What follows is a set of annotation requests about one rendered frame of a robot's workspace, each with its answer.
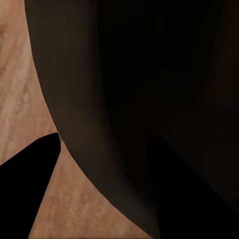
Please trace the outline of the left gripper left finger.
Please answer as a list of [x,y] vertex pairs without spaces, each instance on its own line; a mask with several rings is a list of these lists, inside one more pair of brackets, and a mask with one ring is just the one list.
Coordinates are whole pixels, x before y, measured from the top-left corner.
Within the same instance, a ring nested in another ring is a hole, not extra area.
[[0,239],[28,239],[60,152],[55,132],[0,166]]

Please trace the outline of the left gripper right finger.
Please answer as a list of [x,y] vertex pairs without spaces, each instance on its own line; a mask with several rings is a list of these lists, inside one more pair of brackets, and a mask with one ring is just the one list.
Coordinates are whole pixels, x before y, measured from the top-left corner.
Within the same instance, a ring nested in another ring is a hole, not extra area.
[[145,153],[161,239],[239,239],[239,216],[164,138]]

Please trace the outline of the cauldron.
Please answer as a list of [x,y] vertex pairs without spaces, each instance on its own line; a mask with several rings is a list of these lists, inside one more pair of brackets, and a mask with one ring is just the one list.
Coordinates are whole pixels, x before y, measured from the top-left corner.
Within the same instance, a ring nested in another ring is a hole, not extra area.
[[25,0],[25,13],[56,128],[115,208],[161,239],[149,132],[239,216],[239,0]]

